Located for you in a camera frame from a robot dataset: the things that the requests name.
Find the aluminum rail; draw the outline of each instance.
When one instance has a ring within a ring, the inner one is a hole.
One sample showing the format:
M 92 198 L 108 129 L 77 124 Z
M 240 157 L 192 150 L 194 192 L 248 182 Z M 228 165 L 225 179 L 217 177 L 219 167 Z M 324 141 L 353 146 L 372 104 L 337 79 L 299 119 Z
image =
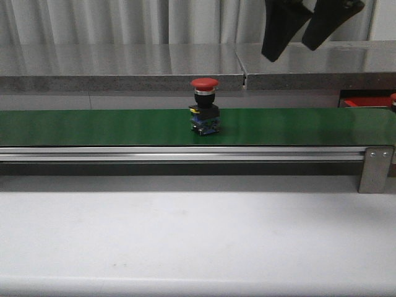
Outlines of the aluminum rail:
M 367 147 L 1 147 L 0 161 L 363 161 Z

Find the emergency stop button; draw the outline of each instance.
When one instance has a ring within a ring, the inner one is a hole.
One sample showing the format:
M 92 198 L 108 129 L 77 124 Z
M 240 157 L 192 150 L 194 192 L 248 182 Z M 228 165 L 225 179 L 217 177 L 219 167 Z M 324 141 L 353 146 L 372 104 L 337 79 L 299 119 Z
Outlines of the emergency stop button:
M 194 79 L 191 85 L 195 87 L 197 91 L 210 92 L 218 85 L 218 80 L 209 77 Z

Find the metal bracket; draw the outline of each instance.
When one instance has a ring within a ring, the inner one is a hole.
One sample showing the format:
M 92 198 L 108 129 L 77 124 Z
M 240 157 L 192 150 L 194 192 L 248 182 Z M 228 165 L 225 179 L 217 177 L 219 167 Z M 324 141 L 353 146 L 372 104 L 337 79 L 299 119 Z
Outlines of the metal bracket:
M 393 147 L 367 148 L 359 193 L 377 194 L 384 192 L 393 153 Z

